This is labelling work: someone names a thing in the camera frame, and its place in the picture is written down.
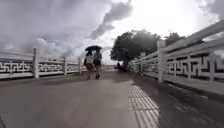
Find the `railing post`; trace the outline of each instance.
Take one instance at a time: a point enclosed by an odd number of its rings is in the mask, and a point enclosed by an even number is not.
[[[134,73],[138,73],[136,72],[136,69],[139,70],[139,66],[136,64],[137,63],[137,58],[135,57],[134,61],[133,61],[133,71]]]
[[[67,75],[67,69],[68,69],[68,61],[67,61],[67,57],[64,57],[64,64],[63,64],[63,72],[64,75]]]
[[[81,57],[79,57],[79,60],[78,60],[78,66],[79,66],[79,74],[82,74],[82,62],[81,62]]]
[[[210,66],[210,73],[209,73],[209,80],[211,82],[214,81],[215,78],[215,59],[216,59],[216,55],[214,54],[214,52],[210,52],[209,54],[209,66]]]
[[[140,65],[141,65],[141,67],[140,67],[140,75],[141,76],[143,76],[143,60],[142,60],[142,58],[143,57],[145,57],[145,53],[144,52],[141,52],[141,56],[140,56]]]
[[[39,78],[39,56],[37,49],[33,49],[33,76],[35,79]]]
[[[131,71],[132,72],[135,72],[135,60],[132,60],[132,62],[131,62]]]
[[[128,71],[129,72],[132,72],[132,61],[133,60],[129,61],[129,63],[128,63]]]
[[[163,49],[166,47],[166,43],[163,40],[157,42],[157,51],[158,51],[158,81],[162,83],[164,81],[165,74],[165,57]]]

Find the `sunlight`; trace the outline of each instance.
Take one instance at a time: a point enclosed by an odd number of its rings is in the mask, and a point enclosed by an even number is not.
[[[198,12],[197,4],[192,0],[189,3],[191,5],[183,0],[133,0],[132,16],[115,23],[114,33],[146,29],[163,36],[170,32],[189,35],[195,29],[197,14],[194,13]]]

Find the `wet pavement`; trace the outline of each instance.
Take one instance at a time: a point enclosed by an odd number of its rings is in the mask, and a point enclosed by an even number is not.
[[[7,128],[223,128],[222,120],[170,92],[116,72],[89,81],[84,76],[5,81],[0,82],[1,123]]]

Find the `bag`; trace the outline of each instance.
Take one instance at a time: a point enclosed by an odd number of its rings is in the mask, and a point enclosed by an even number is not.
[[[84,65],[86,66],[86,59],[84,59]]]
[[[95,66],[101,66],[101,60],[94,60],[93,63]]]
[[[95,53],[94,60],[101,60],[101,59],[102,59],[101,53]]]
[[[86,63],[93,63],[93,56],[88,55],[86,56],[85,60],[86,60]]]

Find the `bridge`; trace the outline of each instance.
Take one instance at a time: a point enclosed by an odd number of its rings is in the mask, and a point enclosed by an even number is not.
[[[220,21],[86,80],[81,61],[0,52],[0,128],[223,128]]]

